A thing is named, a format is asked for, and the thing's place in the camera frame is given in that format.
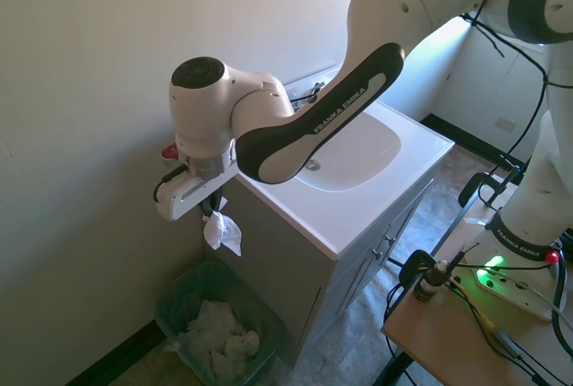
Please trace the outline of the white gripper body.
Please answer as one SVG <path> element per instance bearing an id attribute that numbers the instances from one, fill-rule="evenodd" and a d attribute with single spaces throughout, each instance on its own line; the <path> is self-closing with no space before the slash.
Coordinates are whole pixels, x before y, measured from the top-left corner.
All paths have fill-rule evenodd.
<path id="1" fill-rule="evenodd" d="M 219 187 L 223 187 L 237 172 L 238 166 L 232 165 L 219 176 L 203 180 L 193 176 L 184 165 L 174 168 L 164 175 L 156 186 L 155 202 L 158 212 L 170 221 L 180 219 Z"/>

